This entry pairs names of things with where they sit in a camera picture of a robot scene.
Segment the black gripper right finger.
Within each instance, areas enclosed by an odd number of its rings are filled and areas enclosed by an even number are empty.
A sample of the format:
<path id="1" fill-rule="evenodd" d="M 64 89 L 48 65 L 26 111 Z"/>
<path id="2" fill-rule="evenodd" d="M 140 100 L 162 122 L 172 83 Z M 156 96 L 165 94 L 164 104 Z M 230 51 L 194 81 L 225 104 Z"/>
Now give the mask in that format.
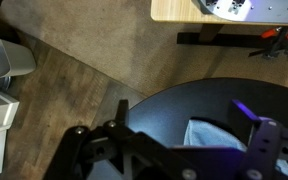
<path id="1" fill-rule="evenodd" d="M 279 159 L 288 162 L 288 129 L 280 122 L 261 119 L 240 100 L 232 100 L 234 120 L 251 124 L 247 136 L 248 147 L 239 165 L 242 180 L 288 180 L 282 168 L 276 168 Z"/>

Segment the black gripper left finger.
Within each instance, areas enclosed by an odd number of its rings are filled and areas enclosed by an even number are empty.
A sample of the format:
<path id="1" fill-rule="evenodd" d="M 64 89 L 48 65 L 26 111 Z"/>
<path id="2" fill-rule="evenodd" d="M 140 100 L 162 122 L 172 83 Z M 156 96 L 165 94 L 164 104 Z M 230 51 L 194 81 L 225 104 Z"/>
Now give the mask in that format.
<path id="1" fill-rule="evenodd" d="M 115 118 L 91 130 L 67 129 L 44 180 L 87 180 L 106 161 L 123 180 L 198 180 L 198 169 L 143 132 L 126 126 L 129 104 L 121 100 Z"/>

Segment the grey metal robot base plate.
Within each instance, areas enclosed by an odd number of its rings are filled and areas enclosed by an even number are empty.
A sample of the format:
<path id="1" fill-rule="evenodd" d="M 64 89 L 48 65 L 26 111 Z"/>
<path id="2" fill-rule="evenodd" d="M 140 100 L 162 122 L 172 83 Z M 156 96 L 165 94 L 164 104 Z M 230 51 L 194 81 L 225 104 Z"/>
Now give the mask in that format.
<path id="1" fill-rule="evenodd" d="M 288 0 L 192 0 L 207 14 L 229 21 L 288 24 Z"/>

